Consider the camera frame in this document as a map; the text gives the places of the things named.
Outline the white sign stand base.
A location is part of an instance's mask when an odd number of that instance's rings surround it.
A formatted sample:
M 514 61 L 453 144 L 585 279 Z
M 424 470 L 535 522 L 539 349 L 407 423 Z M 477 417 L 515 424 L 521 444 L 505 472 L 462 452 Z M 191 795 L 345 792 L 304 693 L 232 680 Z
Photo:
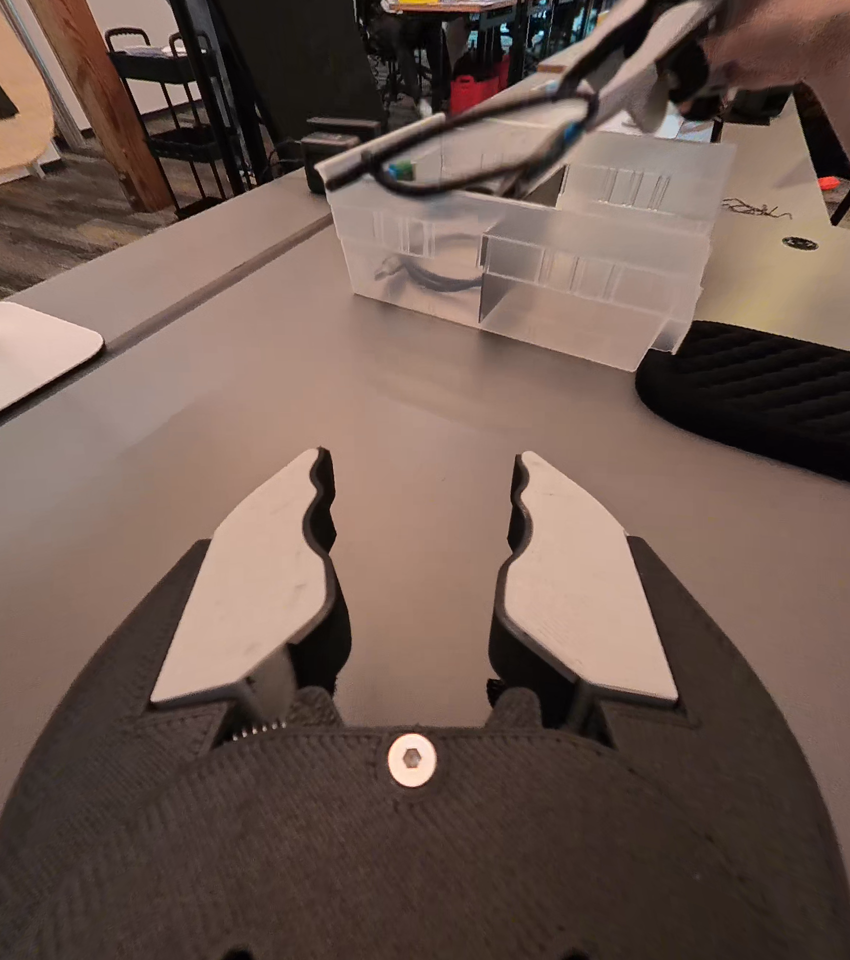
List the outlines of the white sign stand base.
M 101 334 L 14 302 L 0 302 L 0 413 L 97 356 Z

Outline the red storage bin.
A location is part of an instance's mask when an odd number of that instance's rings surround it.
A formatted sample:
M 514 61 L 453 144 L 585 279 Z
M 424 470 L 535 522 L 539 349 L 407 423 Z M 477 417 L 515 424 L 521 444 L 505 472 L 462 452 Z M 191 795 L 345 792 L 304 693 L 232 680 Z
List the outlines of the red storage bin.
M 508 53 L 489 63 L 480 62 L 473 55 L 463 55 L 453 68 L 448 113 L 463 114 L 505 90 L 510 68 Z

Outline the dark furniture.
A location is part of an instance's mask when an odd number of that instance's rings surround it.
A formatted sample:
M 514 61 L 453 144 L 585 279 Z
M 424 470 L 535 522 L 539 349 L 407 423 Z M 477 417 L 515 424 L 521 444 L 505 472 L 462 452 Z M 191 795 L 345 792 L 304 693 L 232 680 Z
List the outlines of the dark furniture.
M 375 138 L 387 112 L 353 2 L 209 2 L 250 85 L 271 144 L 290 155 L 312 119 L 356 123 Z

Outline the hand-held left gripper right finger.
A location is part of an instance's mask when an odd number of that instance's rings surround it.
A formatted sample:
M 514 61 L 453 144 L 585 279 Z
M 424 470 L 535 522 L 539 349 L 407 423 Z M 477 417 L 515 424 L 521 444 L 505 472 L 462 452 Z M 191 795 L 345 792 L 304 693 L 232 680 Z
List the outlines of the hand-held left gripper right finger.
M 574 693 L 674 708 L 679 690 L 617 518 L 534 451 L 515 458 L 511 505 L 492 635 Z

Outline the wooden support post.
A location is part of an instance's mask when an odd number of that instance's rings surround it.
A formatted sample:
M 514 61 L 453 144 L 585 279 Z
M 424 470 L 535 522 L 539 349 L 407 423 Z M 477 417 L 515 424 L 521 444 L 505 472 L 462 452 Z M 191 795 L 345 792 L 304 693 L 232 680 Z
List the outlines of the wooden support post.
M 88 3 L 30 1 L 29 6 L 132 210 L 170 208 L 174 202 L 170 188 Z

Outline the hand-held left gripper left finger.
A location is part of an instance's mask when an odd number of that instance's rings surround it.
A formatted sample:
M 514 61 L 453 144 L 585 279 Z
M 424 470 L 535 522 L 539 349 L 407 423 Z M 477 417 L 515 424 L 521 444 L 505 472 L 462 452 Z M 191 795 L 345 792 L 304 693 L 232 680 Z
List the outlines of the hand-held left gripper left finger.
M 230 701 L 287 714 L 299 690 L 334 695 L 341 672 L 341 586 L 331 453 L 305 450 L 217 526 L 150 703 Z

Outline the black power adapter box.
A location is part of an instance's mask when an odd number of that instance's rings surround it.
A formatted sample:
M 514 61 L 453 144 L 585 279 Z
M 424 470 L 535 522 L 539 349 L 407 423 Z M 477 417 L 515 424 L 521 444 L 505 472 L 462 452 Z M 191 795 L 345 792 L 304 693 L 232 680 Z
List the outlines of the black power adapter box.
M 383 122 L 363 118 L 311 116 L 300 141 L 301 159 L 311 194 L 323 196 L 325 187 L 317 165 L 338 154 L 378 138 Z

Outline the black utility cart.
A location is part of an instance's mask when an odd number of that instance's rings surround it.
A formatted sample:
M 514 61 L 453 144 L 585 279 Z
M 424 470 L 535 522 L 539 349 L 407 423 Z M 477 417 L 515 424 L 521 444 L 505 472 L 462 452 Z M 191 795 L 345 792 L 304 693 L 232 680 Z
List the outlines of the black utility cart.
M 180 33 L 157 46 L 140 28 L 118 27 L 104 33 L 109 60 L 116 69 L 125 93 L 142 128 L 146 146 L 158 165 L 178 220 L 188 219 L 224 203 L 240 184 L 239 192 L 250 185 L 237 151 L 238 131 L 228 107 L 216 104 L 209 112 L 195 68 Z M 144 113 L 134 97 L 134 86 L 158 90 L 163 110 Z M 176 193 L 165 163 L 184 165 L 191 174 L 194 198 Z

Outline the person's right hand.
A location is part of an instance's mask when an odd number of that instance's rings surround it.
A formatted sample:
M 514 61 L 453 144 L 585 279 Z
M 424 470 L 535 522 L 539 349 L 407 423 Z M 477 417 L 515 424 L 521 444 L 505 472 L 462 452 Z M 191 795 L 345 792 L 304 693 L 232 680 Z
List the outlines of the person's right hand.
M 850 56 L 850 1 L 742 2 L 703 50 L 713 77 L 731 89 L 813 80 Z

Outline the instruction sign on wooden board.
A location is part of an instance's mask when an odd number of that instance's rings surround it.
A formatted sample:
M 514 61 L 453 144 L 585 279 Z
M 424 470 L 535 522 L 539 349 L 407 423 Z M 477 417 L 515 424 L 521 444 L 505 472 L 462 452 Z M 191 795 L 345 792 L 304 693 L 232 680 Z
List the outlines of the instruction sign on wooden board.
M 0 119 L 0 185 L 27 178 L 52 148 L 52 102 L 30 51 L 0 5 L 0 87 L 17 109 Z

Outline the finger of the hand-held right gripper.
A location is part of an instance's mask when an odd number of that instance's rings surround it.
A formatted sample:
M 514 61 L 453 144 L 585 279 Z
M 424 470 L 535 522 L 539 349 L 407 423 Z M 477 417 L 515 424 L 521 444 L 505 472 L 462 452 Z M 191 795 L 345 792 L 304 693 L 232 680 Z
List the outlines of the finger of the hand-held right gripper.
M 635 54 L 651 29 L 659 3 L 616 2 L 595 28 L 539 64 L 548 81 L 546 98 L 587 98 L 598 94 Z
M 720 6 L 657 6 L 656 15 L 639 49 L 614 78 L 599 91 L 594 129 L 618 114 L 627 114 L 643 133 L 655 131 L 675 106 L 661 80 L 661 59 L 693 28 L 706 22 L 722 25 Z

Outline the black mesh pad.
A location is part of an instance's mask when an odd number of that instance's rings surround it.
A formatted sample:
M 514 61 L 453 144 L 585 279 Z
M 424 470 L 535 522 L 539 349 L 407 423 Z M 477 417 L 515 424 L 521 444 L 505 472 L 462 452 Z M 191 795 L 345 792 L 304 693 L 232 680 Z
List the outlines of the black mesh pad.
M 651 350 L 635 392 L 698 437 L 850 483 L 850 351 L 695 320 L 675 353 Z

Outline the clear plastic bin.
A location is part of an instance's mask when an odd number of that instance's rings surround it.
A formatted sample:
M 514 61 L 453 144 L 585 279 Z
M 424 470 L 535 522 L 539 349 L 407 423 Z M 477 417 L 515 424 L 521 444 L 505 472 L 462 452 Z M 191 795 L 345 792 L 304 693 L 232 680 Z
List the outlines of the clear plastic bin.
M 405 256 L 443 276 L 477 276 L 483 236 L 525 197 L 413 198 L 370 174 L 326 195 L 357 295 L 633 372 L 650 350 L 675 352 L 691 326 L 734 157 L 721 142 L 587 134 L 525 196 L 566 167 L 539 289 L 501 331 L 479 326 L 481 288 L 440 294 L 374 273 Z

